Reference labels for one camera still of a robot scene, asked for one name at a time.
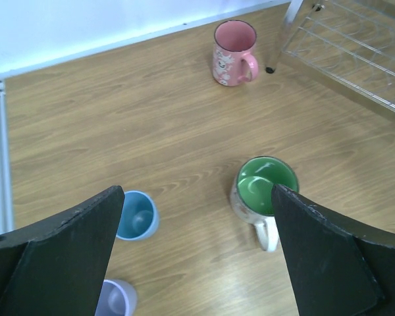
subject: pink mug handle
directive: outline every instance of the pink mug handle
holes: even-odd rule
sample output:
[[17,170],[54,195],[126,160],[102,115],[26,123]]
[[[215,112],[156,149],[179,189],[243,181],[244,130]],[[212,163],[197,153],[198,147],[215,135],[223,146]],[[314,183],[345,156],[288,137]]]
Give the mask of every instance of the pink mug handle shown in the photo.
[[242,60],[249,65],[250,78],[247,76],[241,76],[239,77],[239,80],[244,82],[251,82],[252,80],[255,80],[259,74],[259,66],[257,64],[256,58],[252,54],[248,53],[242,56]]

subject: green mug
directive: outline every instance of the green mug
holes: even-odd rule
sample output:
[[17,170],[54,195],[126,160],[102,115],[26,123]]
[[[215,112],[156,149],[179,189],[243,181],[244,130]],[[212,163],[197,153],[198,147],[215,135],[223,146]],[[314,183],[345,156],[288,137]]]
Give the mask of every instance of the green mug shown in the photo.
[[298,192],[298,179],[284,161],[269,156],[255,157],[238,171],[230,194],[234,212],[256,228],[262,249],[275,251],[279,242],[271,202],[274,184],[283,184]]

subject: cup rim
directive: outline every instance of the cup rim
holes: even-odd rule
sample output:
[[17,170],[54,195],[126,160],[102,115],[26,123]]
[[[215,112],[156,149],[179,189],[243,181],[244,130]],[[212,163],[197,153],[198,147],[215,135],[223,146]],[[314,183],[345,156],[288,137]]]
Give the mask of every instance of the cup rim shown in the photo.
[[237,197],[238,197],[239,201],[244,205],[244,207],[245,207],[249,212],[251,212],[251,213],[253,213],[253,214],[256,214],[256,215],[259,215],[259,216],[262,216],[262,217],[274,217],[275,214],[272,214],[272,215],[263,215],[263,214],[259,214],[258,212],[255,212],[253,209],[251,209],[251,208],[249,207],[249,205],[247,205],[247,204],[245,203],[245,201],[242,199],[242,197],[241,197],[241,195],[240,195],[240,192],[238,191],[238,175],[241,173],[241,171],[242,171],[242,169],[244,168],[244,166],[246,166],[250,161],[253,161],[253,160],[258,159],[258,158],[272,158],[272,159],[278,161],[279,163],[282,163],[285,167],[287,167],[288,170],[291,171],[291,173],[293,174],[294,178],[296,179],[297,193],[298,193],[299,190],[300,190],[300,183],[298,182],[297,174],[294,172],[293,168],[291,168],[290,165],[289,165],[288,163],[286,163],[285,161],[283,161],[283,160],[281,160],[281,159],[279,159],[279,158],[273,157],[273,156],[264,156],[264,155],[261,155],[261,156],[257,156],[257,157],[250,158],[250,159],[248,159],[248,160],[238,169],[238,172],[237,172],[237,174],[236,174],[236,178],[235,178],[235,180],[234,180],[234,186],[236,187],[236,190],[237,190]]
[[137,190],[125,191],[124,196],[126,197],[128,194],[131,194],[131,193],[139,193],[139,194],[143,195],[145,198],[147,198],[149,202],[151,202],[151,205],[152,205],[152,215],[153,215],[153,217],[152,217],[152,221],[151,221],[150,226],[149,226],[142,234],[140,234],[140,235],[137,236],[137,237],[125,238],[125,237],[120,236],[118,233],[116,233],[116,237],[117,237],[118,239],[125,240],[125,241],[140,240],[141,237],[142,237],[143,235],[145,235],[146,233],[148,233],[148,232],[151,230],[151,227],[152,227],[153,225],[155,225],[155,222],[157,221],[157,216],[155,215],[156,212],[157,212],[157,207],[156,207],[156,205],[155,205],[155,202],[151,199],[151,197],[150,197],[148,194],[146,194],[145,192],[137,191]]
[[125,314],[125,315],[129,315],[129,312],[130,312],[130,303],[129,303],[129,299],[128,299],[128,297],[127,297],[127,293],[123,290],[123,287],[122,287],[119,283],[117,283],[117,282],[115,282],[115,281],[113,281],[113,280],[109,280],[109,279],[107,279],[107,278],[104,279],[104,283],[109,283],[109,284],[115,286],[115,287],[117,288],[117,290],[119,290],[119,291],[121,292],[121,294],[123,295],[124,304],[125,304],[125,306],[126,306],[126,310],[124,311],[124,314]]
[[227,48],[223,47],[222,45],[220,45],[220,43],[218,43],[218,40],[217,40],[217,30],[220,28],[221,25],[223,25],[223,24],[225,24],[225,23],[228,23],[228,22],[242,22],[242,23],[247,24],[248,26],[250,26],[250,27],[252,28],[253,32],[255,33],[255,40],[253,41],[252,45],[251,45],[250,48],[248,48],[248,49],[251,49],[251,48],[256,44],[256,41],[257,41],[257,32],[256,32],[255,28],[254,28],[250,23],[248,23],[248,22],[246,22],[246,21],[243,21],[243,20],[234,20],[234,19],[230,19],[230,20],[227,20],[227,21],[224,21],[224,22],[220,23],[220,24],[215,28],[215,31],[213,32],[213,39],[215,40],[215,43],[216,43],[219,47],[221,47],[221,48],[224,49],[225,51],[229,51],[229,52],[231,52],[231,53],[241,53],[242,51],[247,51],[247,50],[248,50],[248,49],[244,49],[244,50],[241,50],[241,51],[233,51],[233,50],[231,50],[231,49],[227,49]]

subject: white mug handle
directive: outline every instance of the white mug handle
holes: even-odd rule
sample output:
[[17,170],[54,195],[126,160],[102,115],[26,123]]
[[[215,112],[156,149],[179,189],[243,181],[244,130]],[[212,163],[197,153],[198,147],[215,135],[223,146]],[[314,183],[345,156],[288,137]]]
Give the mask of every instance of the white mug handle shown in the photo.
[[279,233],[275,218],[273,216],[255,223],[257,238],[261,244],[261,248],[267,252],[277,249],[279,242]]

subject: black rubber foot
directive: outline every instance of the black rubber foot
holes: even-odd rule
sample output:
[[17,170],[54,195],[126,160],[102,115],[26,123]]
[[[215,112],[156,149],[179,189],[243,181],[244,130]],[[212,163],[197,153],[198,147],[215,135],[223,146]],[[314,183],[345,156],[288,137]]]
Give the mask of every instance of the black rubber foot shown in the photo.
[[312,5],[311,8],[313,9],[314,7],[317,7],[315,12],[319,12],[320,10],[322,10],[322,6],[321,5]]
[[266,67],[266,72],[268,73],[268,74],[273,74],[274,72],[275,72],[275,69],[272,69],[271,67]]

